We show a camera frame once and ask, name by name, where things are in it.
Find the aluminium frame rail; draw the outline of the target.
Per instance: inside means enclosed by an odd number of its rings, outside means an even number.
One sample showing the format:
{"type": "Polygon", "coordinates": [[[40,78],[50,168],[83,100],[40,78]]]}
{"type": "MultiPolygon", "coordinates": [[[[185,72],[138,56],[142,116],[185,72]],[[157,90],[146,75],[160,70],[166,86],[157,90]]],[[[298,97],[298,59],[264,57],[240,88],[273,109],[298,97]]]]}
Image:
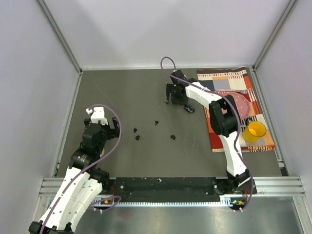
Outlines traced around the aluminium frame rail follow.
{"type": "Polygon", "coordinates": [[[310,233],[298,177],[255,177],[237,188],[215,177],[46,178],[32,234],[310,233]]]}

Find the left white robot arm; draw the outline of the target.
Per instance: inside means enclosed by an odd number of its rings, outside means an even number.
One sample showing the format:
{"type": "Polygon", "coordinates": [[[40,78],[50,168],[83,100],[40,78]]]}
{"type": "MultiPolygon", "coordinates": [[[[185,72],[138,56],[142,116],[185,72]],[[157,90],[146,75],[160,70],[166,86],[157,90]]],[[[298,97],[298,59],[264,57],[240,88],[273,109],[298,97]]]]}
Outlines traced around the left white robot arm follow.
{"type": "Polygon", "coordinates": [[[84,120],[82,141],[72,154],[63,182],[52,203],[39,221],[28,229],[31,234],[72,234],[93,200],[100,193],[109,191],[112,182],[108,172],[97,168],[106,154],[105,143],[120,139],[117,117],[113,127],[101,120],[84,120]]]}

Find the pink dotted plate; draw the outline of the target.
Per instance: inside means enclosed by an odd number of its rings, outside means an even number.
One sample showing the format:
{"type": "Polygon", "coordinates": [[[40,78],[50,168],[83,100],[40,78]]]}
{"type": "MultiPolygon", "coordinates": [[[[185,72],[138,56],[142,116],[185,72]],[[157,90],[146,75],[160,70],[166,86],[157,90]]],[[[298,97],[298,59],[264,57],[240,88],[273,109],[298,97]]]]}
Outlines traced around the pink dotted plate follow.
{"type": "Polygon", "coordinates": [[[238,115],[241,120],[249,116],[251,111],[250,102],[241,92],[217,91],[217,93],[222,94],[223,96],[231,95],[234,98],[238,110],[238,115]]]}

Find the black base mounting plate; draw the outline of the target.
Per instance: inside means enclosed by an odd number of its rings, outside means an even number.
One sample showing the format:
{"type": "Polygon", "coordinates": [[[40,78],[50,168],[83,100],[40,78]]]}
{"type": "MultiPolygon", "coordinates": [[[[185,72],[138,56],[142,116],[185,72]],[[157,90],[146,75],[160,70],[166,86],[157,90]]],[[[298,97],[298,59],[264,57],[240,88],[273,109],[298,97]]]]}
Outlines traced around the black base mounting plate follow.
{"type": "Polygon", "coordinates": [[[256,194],[250,181],[235,186],[226,177],[117,177],[107,187],[107,194],[128,203],[217,202],[221,195],[246,198],[250,192],[256,194]]]}

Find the glossy black charging case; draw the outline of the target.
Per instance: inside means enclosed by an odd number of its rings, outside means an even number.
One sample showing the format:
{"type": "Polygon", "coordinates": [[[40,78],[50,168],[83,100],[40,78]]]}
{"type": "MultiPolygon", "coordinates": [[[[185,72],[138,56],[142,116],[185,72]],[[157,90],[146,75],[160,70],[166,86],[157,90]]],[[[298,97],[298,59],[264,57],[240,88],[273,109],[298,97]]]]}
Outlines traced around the glossy black charging case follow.
{"type": "Polygon", "coordinates": [[[184,110],[187,111],[190,114],[195,112],[195,109],[191,105],[189,105],[189,104],[184,105],[184,110]]]}

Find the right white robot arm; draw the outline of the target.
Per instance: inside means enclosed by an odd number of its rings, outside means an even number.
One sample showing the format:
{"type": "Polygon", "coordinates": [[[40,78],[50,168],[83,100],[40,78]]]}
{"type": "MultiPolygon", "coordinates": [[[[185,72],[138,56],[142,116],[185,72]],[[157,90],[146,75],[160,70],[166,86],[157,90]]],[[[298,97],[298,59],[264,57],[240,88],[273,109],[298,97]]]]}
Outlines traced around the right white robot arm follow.
{"type": "Polygon", "coordinates": [[[202,86],[195,79],[187,79],[181,70],[170,74],[171,84],[166,85],[166,102],[187,105],[189,99],[209,109],[211,128],[223,145],[227,161],[226,189],[252,194],[254,179],[242,157],[238,137],[240,117],[233,96],[223,96],[202,86]]]}

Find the yellow translucent cup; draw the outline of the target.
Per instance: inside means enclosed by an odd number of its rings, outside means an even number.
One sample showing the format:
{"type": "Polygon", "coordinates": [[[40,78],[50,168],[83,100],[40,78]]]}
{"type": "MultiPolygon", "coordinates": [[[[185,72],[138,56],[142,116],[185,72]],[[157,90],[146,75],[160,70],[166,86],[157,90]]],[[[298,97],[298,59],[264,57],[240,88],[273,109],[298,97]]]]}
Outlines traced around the yellow translucent cup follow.
{"type": "Polygon", "coordinates": [[[252,121],[243,131],[243,138],[247,142],[255,143],[259,141],[266,134],[266,132],[267,130],[263,123],[259,121],[252,121]]]}

